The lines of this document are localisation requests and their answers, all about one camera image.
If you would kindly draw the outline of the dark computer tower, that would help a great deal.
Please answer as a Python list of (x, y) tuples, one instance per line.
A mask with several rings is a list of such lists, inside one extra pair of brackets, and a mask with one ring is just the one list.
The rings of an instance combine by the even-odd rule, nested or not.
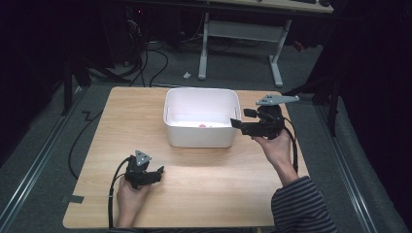
[(110, 4), (103, 11), (112, 59), (115, 64), (128, 67), (136, 60), (141, 37), (140, 15), (129, 5)]

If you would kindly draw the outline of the person's right hand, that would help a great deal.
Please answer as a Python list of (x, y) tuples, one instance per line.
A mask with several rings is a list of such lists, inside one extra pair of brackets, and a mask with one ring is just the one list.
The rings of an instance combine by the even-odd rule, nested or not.
[(263, 137), (253, 137), (269, 161), (269, 163), (276, 169), (291, 168), (291, 137), (283, 130), (273, 140), (265, 139)]

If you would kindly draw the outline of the metal floor rail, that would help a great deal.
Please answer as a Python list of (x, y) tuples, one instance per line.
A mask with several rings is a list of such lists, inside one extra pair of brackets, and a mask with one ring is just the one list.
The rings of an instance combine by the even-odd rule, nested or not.
[(349, 199), (354, 207), (363, 233), (378, 233), (376, 225), (366, 206), (363, 195), (361, 194), (361, 191), (359, 190), (355, 178), (346, 161), (343, 150), (341, 149), (337, 138), (332, 135), (331, 130), (328, 128), (326, 110), (322, 106), (315, 106), (315, 110), (322, 122), (323, 129), (325, 130), (331, 144), (339, 174), (346, 187)]
[(0, 233), (9, 231), (49, 161), (67, 121), (86, 92), (87, 87), (75, 88), (73, 104), (67, 112), (59, 110), (63, 106), (64, 94), (63, 91), (57, 92), (0, 168)]

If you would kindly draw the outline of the person's left hand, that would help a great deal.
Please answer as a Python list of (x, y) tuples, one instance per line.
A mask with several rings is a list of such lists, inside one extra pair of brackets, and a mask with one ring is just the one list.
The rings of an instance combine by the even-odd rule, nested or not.
[(143, 185), (138, 189), (132, 187), (125, 178), (120, 179), (117, 201), (121, 214), (137, 214), (143, 207), (151, 187)]

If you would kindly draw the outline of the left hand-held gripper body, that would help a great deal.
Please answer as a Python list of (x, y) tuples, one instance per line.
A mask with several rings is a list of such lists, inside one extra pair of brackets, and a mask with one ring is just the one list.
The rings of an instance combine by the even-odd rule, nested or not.
[(138, 189), (142, 185), (153, 184), (152, 176), (160, 175), (157, 171), (147, 171), (151, 159), (149, 155), (139, 150), (136, 150), (134, 155), (129, 156), (124, 176), (133, 188)]

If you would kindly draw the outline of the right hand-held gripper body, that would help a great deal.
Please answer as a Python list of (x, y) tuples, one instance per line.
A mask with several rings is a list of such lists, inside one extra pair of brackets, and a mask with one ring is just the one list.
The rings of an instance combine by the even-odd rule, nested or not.
[(298, 100), (298, 96), (266, 94), (256, 101), (257, 117), (253, 118), (258, 118), (258, 122), (242, 122), (242, 134), (252, 137), (265, 137), (269, 140), (275, 139), (283, 130), (291, 134), (285, 124), (286, 118), (283, 116), (280, 105)]

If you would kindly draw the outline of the white plastic bin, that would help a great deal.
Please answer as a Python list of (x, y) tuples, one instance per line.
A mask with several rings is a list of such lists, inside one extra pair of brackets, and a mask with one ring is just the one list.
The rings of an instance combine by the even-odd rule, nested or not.
[(229, 148), (237, 133), (232, 118), (241, 119), (241, 113), (238, 95), (231, 89), (177, 87), (166, 93), (163, 121), (173, 147)]

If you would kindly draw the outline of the black metal stand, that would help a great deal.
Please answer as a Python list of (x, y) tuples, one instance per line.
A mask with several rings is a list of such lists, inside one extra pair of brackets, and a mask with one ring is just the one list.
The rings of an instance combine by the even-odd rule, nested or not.
[(73, 79), (80, 87), (89, 87), (91, 84), (86, 60), (78, 55), (68, 56), (64, 63), (64, 103), (62, 112), (64, 116), (68, 115), (73, 105)]
[(335, 125), (338, 114), (338, 97), (340, 81), (335, 78), (322, 78), (284, 92), (286, 96), (295, 96), (300, 93), (313, 93), (312, 103), (315, 106), (328, 105), (326, 128), (332, 137), (336, 136)]

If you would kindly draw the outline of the white-framed wooden desk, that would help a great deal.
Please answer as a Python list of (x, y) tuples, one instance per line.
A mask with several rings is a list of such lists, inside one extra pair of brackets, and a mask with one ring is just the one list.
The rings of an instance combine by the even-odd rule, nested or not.
[[(239, 12), (245, 10), (268, 10), (270, 13), (315, 14), (316, 16), (331, 15), (333, 8), (328, 0), (200, 0), (206, 7), (233, 7)], [(268, 56), (274, 83), (283, 86), (283, 80), (278, 66), (278, 59), (290, 31), (292, 18), (282, 19), (283, 24), (269, 25), (268, 23), (241, 22), (239, 19), (209, 19), (209, 13), (204, 14), (202, 51), (199, 60), (198, 78), (207, 78), (208, 40), (210, 37), (239, 39), (275, 43), (277, 49)]]

